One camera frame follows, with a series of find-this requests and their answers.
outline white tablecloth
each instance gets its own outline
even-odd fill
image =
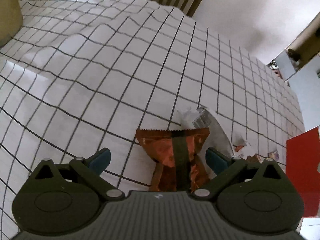
[[[154,171],[137,128],[180,129],[177,109],[217,111],[233,144],[262,156],[304,131],[296,95],[245,49],[173,7],[146,0],[20,0],[24,24],[0,49],[2,239],[11,204],[45,157],[108,147],[101,176],[147,190]]]

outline snack wrapper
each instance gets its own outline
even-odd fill
[[[145,152],[157,162],[150,191],[193,192],[209,182],[197,153],[209,128],[181,131],[140,130],[136,138]]]

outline black grid line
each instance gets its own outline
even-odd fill
[[[111,174],[111,175],[113,175],[113,176],[115,176],[115,177],[118,177],[118,178],[121,178],[121,179],[125,179],[125,180],[128,180],[128,181],[134,182],[134,183],[139,184],[139,185],[142,185],[142,186],[150,187],[149,184],[146,184],[146,183],[137,181],[137,180],[135,180],[135,179],[130,179],[130,178],[127,178],[127,177],[124,177],[124,176],[121,177],[121,175],[116,174],[116,173],[114,173],[114,172],[112,172],[112,171],[104,170],[103,172],[108,173],[108,174]]]
[[[9,150],[4,146],[2,145],[1,146],[14,160],[16,160],[17,162],[19,162],[27,171],[31,172],[31,170],[26,166],[24,165],[16,156],[14,156],[11,152],[9,152]]]
[[[232,49],[231,42],[229,40],[229,48],[230,48],[230,61],[231,61],[231,71],[232,71],[232,127],[231,127],[231,141],[233,140],[233,125],[235,119],[235,82],[233,77],[233,63],[232,63]]]
[[[202,92],[202,86],[203,86],[203,78],[204,78],[204,70],[205,70],[205,60],[206,60],[206,56],[207,56],[207,47],[208,47],[208,33],[209,33],[209,28],[207,29],[207,41],[206,41],[206,44],[205,44],[204,63],[203,63],[203,71],[202,71],[202,79],[201,79],[201,87],[200,87],[198,108],[199,108],[199,105],[200,105],[201,92]]]
[[[261,83],[262,83],[262,78],[261,78],[261,72],[260,71],[263,71],[262,69],[258,68],[259,70],[259,76],[260,76],[260,80],[261,80]],[[264,104],[265,104],[265,107],[266,107],[266,114],[267,114],[267,118],[268,118],[268,112],[267,112],[267,104],[266,104],[266,96],[264,94],[264,90],[263,90],[263,98],[264,98]],[[275,112],[274,112],[274,109],[272,107],[272,111],[273,111],[273,116],[274,116],[274,119],[275,119],[275,122],[276,122],[276,117],[275,117]],[[269,135],[269,128],[268,128],[268,121],[267,121],[267,134]],[[276,126],[275,126],[275,141],[277,141],[277,138],[276,138]],[[269,141],[268,141],[268,153],[271,151],[271,149],[269,149]]]
[[[0,233],[1,233],[1,240],[2,240],[2,235],[4,235],[7,239],[9,239],[9,237],[7,237],[4,232],[1,231]]]
[[[1,181],[3,184],[5,184],[5,181],[4,181],[3,179],[0,178],[0,181]],[[9,189],[14,195],[16,195],[16,193],[13,191],[12,188],[10,188],[10,187],[8,186],[8,189]]]
[[[218,73],[218,96],[217,96],[217,111],[216,113],[219,112],[219,94],[220,94],[220,34],[218,34],[218,44],[219,44],[219,59],[218,59],[218,64],[219,64],[219,73]]]
[[[239,53],[240,53],[240,59],[241,59],[241,67],[242,67],[242,72],[244,73],[244,65],[242,63],[242,54],[241,54],[241,49],[239,48]],[[243,74],[243,83],[244,83],[244,93],[245,93],[245,139],[247,140],[248,137],[248,99],[247,99],[247,89],[246,89],[246,85],[245,85],[245,75]]]
[[[33,97],[34,99],[37,99],[37,100],[40,101],[41,103],[43,103],[43,104],[45,104],[45,105],[47,105],[47,106],[56,108],[56,109],[64,112],[65,114],[69,115],[70,117],[73,117],[73,118],[75,118],[75,119],[78,119],[78,120],[80,120],[80,121],[82,121],[82,122],[86,122],[87,124],[90,124],[90,125],[96,127],[97,129],[104,131],[104,129],[102,129],[102,128],[100,128],[100,127],[98,127],[98,126],[96,126],[96,125],[94,125],[94,124],[92,124],[92,123],[90,123],[90,122],[88,122],[88,121],[86,121],[86,120],[83,120],[82,118],[79,118],[79,117],[77,117],[77,116],[75,116],[75,115],[73,115],[73,114],[70,114],[68,111],[64,110],[63,108],[61,108],[61,107],[59,107],[59,106],[52,105],[52,104],[44,101],[43,99],[40,99],[40,98],[36,97],[35,95],[33,95],[33,94],[31,94],[30,92],[26,91],[25,89],[21,88],[20,86],[15,85],[15,84],[14,84],[12,81],[10,81],[9,79],[4,78],[4,76],[2,76],[1,74],[0,74],[0,77],[2,77],[5,81],[11,83],[11,84],[14,85],[15,87],[19,88],[21,91],[25,92],[25,93],[28,94],[29,96]],[[103,92],[100,92],[100,91],[96,91],[96,90],[94,90],[94,89],[91,89],[91,88],[87,87],[86,85],[83,85],[83,84],[80,83],[80,82],[77,82],[77,83],[79,83],[80,85],[82,85],[83,87],[85,87],[86,89],[88,89],[88,90],[90,90],[90,91],[92,91],[92,92],[96,92],[96,93],[98,93],[98,94],[105,95],[105,96],[107,96],[107,97],[109,97],[109,98],[111,98],[111,99],[113,99],[113,100],[115,100],[115,101],[119,101],[120,103],[123,103],[123,104],[125,104],[125,105],[127,105],[127,106],[130,106],[130,107],[135,108],[135,109],[137,109],[137,110],[143,111],[142,108],[139,108],[139,107],[137,107],[137,106],[132,106],[132,105],[130,105],[130,104],[124,102],[124,101],[121,101],[121,100],[119,100],[119,99],[117,99],[117,98],[115,98],[115,97],[112,97],[112,96],[110,96],[110,95],[108,95],[108,94],[106,94],[106,93],[103,93]],[[146,113],[147,113],[147,114],[150,114],[150,115],[153,115],[153,116],[155,116],[155,117],[158,117],[158,118],[160,118],[160,119],[162,119],[162,120],[169,121],[168,119],[166,119],[166,118],[164,118],[164,117],[162,117],[162,116],[160,116],[160,115],[154,114],[154,113],[152,113],[152,112],[146,111]]]
[[[7,77],[9,77],[10,75],[11,75],[11,73],[13,72],[13,70],[14,70],[14,67],[12,68],[12,70],[10,71],[10,73],[8,74],[8,76]],[[1,87],[0,87],[0,90],[2,89],[2,87],[4,86],[4,83],[5,82],[3,82],[2,84],[1,84]]]
[[[22,78],[22,76],[23,76],[24,72],[25,72],[25,69],[23,70],[23,72],[22,72],[21,76],[18,78],[18,80],[16,81],[16,83],[18,83],[18,82],[19,82],[19,80]],[[5,103],[6,103],[6,102],[7,102],[7,100],[9,99],[9,97],[10,97],[10,95],[11,95],[11,93],[12,93],[12,91],[13,91],[14,87],[15,87],[15,85],[16,85],[16,84],[13,84],[13,86],[12,86],[12,88],[11,88],[10,92],[8,93],[7,98],[5,99],[4,103],[2,104],[2,107],[0,108],[0,113],[1,113],[2,109],[4,108]],[[13,115],[13,116],[15,116],[15,114],[17,113],[17,111],[18,111],[18,109],[19,109],[19,106],[18,106],[18,108],[16,109],[16,111],[15,111],[15,113],[14,113],[14,115]],[[10,120],[10,123],[9,123],[9,125],[8,125],[8,127],[7,127],[7,129],[6,129],[5,133],[4,133],[4,136],[3,136],[3,138],[2,138],[2,141],[1,141],[1,144],[0,144],[0,149],[1,149],[1,145],[3,144],[3,141],[4,141],[4,138],[5,138],[5,135],[6,135],[6,134],[7,134],[7,132],[8,132],[9,126],[10,126],[10,124],[11,124],[11,121],[12,121],[12,120]]]
[[[190,48],[191,48],[191,43],[192,43],[192,40],[193,40],[193,34],[195,33],[195,28],[196,28],[196,23],[195,23],[195,26],[193,28],[193,33],[192,33],[192,37],[191,37],[191,41],[190,41],[190,45],[189,45],[189,49],[188,49],[188,54],[187,54],[187,57],[186,57],[186,62],[185,62],[184,67],[183,67],[183,72],[182,72],[182,75],[181,75],[181,79],[180,79],[180,83],[179,83],[179,87],[178,87],[178,91],[177,91],[177,96],[176,96],[176,99],[175,99],[174,104],[173,104],[173,108],[172,108],[172,112],[171,112],[171,116],[170,116],[170,120],[169,120],[169,124],[168,124],[167,130],[169,130],[169,127],[170,127],[170,124],[171,124],[171,121],[172,121],[172,117],[173,117],[173,114],[174,114],[174,109],[176,107],[176,103],[177,103],[177,100],[178,100],[178,95],[179,95],[181,84],[182,84],[182,80],[183,80],[183,77],[184,77],[184,72],[186,70],[188,57],[189,57],[189,53],[190,53]]]
[[[252,78],[253,78],[253,86],[254,86],[254,92],[255,92],[255,99],[256,99],[256,104],[257,104],[257,112],[258,112],[258,98],[257,98],[257,90],[256,90],[256,83],[254,82],[254,76],[253,76],[253,73],[255,73],[253,70],[252,70],[252,66],[251,66],[251,61],[250,62],[250,67],[251,67],[251,72],[252,72]],[[258,148],[258,152],[259,152],[259,115],[257,115],[257,148]],[[267,121],[267,138],[268,138],[268,121]]]
[[[7,217],[10,218],[10,220],[11,220],[13,223],[15,223],[15,224],[17,225],[17,223],[12,219],[12,217],[11,217],[6,211],[4,211],[2,208],[0,208],[0,210],[1,210],[1,212],[3,212],[4,214],[6,214]]]

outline metal pivot screw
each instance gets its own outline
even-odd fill
[[[210,195],[210,191],[204,188],[197,189],[194,194],[198,197],[207,197]]]
[[[122,191],[119,189],[110,189],[107,191],[108,197],[120,197],[122,195]]]

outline white wall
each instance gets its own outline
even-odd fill
[[[194,19],[269,63],[320,11],[320,0],[203,0]]]
[[[316,56],[289,79],[297,94],[306,131],[320,125],[320,56]]]

